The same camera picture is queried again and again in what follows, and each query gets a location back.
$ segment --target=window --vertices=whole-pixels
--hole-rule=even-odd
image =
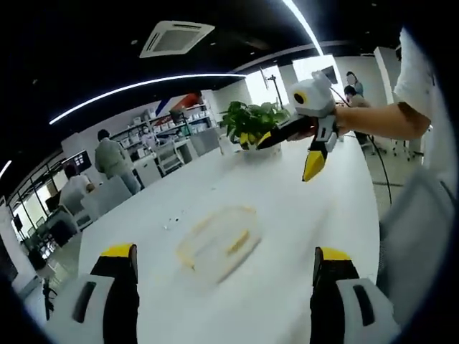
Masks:
[[[343,82],[341,80],[333,55],[308,57],[305,59],[297,59],[293,61],[293,69],[295,70],[298,81],[312,78],[312,72],[322,70],[323,68],[330,66],[333,66],[336,74],[336,79],[338,81],[338,83],[332,85],[332,88],[342,97],[344,97]],[[341,101],[341,98],[335,92],[332,91],[332,94],[335,100]]]
[[[263,69],[263,74],[261,71],[253,72],[245,78],[250,97],[252,98],[252,104],[262,105],[264,102],[278,102],[278,93],[276,92],[274,82],[272,80],[263,80],[263,75],[265,78],[269,78],[272,75],[275,76],[280,99],[284,105],[288,104],[287,92],[285,91],[282,77],[280,77],[278,66]]]

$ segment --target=grey floor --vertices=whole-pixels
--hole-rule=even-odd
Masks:
[[[420,158],[407,161],[407,154],[397,146],[397,156],[394,156],[392,148],[395,146],[390,140],[376,138],[377,145],[385,150],[386,154],[382,154],[384,164],[386,166],[387,175],[391,184],[392,201],[394,201],[402,190],[405,181],[410,177],[411,173],[420,165]],[[370,174],[372,175],[374,192],[376,194],[379,218],[381,218],[390,207],[389,194],[381,161],[378,155],[372,155],[371,148],[364,149],[364,155]],[[59,292],[65,284],[76,278],[78,275],[78,257],[80,252],[81,234],[74,236],[71,241],[63,248],[53,252],[48,260],[48,265],[41,271],[39,275],[49,278],[51,288]]]

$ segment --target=black cable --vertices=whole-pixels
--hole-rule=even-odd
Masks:
[[[335,91],[332,87],[330,87],[330,89],[335,92],[338,97],[341,98],[341,100],[343,100],[344,104],[346,104],[349,108],[351,107],[349,105],[349,103],[347,101],[345,101],[345,99],[339,94],[337,93],[337,91]],[[372,137],[370,135],[368,135],[368,139],[370,139],[370,142],[373,143],[373,146],[374,146],[374,149],[376,150],[376,153],[378,153],[378,156],[379,156],[379,159],[381,161],[381,164],[382,164],[382,170],[384,171],[384,176],[386,177],[386,182],[387,182],[387,191],[389,192],[389,202],[390,202],[390,205],[392,205],[392,192],[390,191],[390,182],[389,182],[389,177],[387,176],[387,172],[386,172],[386,166],[384,164],[384,161],[382,160],[382,157],[381,157],[381,153],[379,152],[379,148],[376,146],[376,143],[374,142],[374,140],[372,139]]]

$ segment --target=white table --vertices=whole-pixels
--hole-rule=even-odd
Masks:
[[[355,138],[301,181],[309,140],[261,163],[218,149],[152,184],[83,233],[80,272],[110,245],[138,245],[138,342],[307,343],[314,248],[348,253],[375,281],[379,225],[372,180]],[[226,205],[257,209],[262,241],[222,284],[203,287],[175,254],[190,228]]]

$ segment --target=black ceiling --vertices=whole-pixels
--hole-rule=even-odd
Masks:
[[[373,52],[379,45],[398,45],[400,24],[386,1],[294,2],[318,41],[349,41],[324,49],[325,53],[355,55]],[[48,125],[50,119],[92,97],[157,77],[229,72],[259,57],[311,43],[282,0],[17,1],[13,6],[9,22],[15,24],[4,37],[8,49],[2,64],[6,77],[2,78],[0,168],[13,160],[0,180],[0,194],[5,195],[72,133],[163,97],[219,88],[234,80],[177,80],[138,87]],[[216,29],[188,54],[139,59],[161,20],[211,24]],[[315,54],[311,49],[284,59]]]

